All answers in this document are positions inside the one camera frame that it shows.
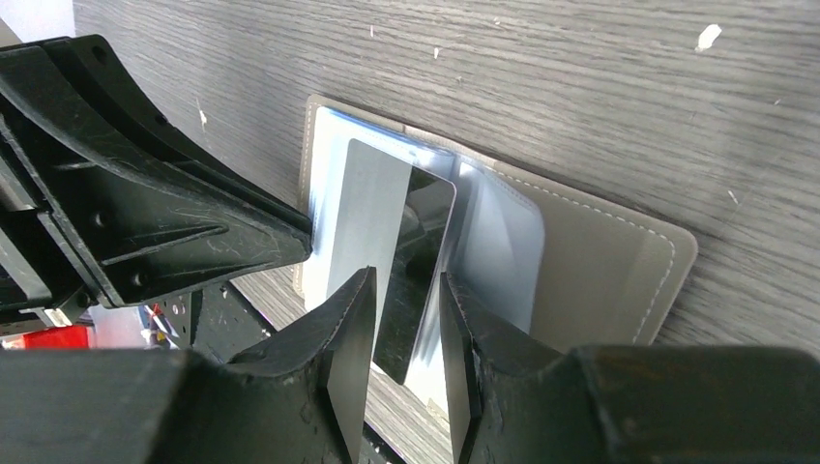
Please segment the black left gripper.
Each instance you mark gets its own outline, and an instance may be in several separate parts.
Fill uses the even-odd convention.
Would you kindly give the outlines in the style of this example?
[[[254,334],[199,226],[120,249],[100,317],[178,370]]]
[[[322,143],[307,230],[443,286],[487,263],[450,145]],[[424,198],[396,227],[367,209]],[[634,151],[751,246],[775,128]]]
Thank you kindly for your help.
[[[309,219],[176,129],[99,35],[1,50],[1,332],[305,261]]]

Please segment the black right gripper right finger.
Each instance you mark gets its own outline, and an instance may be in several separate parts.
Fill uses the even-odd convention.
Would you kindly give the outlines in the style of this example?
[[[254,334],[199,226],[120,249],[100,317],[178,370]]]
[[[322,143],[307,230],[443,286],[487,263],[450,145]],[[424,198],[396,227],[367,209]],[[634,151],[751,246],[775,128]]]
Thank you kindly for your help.
[[[819,362],[765,346],[559,353],[440,276],[457,463],[815,463]]]

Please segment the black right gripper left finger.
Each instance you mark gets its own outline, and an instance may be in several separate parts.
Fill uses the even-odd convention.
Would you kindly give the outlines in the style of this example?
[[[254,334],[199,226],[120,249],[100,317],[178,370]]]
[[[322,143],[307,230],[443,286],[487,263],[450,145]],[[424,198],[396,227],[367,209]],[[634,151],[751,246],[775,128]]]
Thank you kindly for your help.
[[[354,463],[377,273],[216,363],[192,350],[12,350],[5,463]]]

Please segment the beige card holder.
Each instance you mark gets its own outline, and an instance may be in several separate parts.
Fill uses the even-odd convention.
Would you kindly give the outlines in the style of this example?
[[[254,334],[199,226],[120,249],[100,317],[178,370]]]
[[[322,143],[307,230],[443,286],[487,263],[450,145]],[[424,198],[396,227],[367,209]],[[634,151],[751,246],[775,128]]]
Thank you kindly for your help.
[[[307,100],[299,207],[313,251],[294,272],[315,308],[356,269],[387,264],[365,243],[363,199],[354,198],[352,139],[450,182],[444,232],[406,382],[423,404],[447,408],[439,283],[456,275],[483,304],[561,352],[584,344],[652,343],[698,252],[686,229],[432,132],[353,105]]]

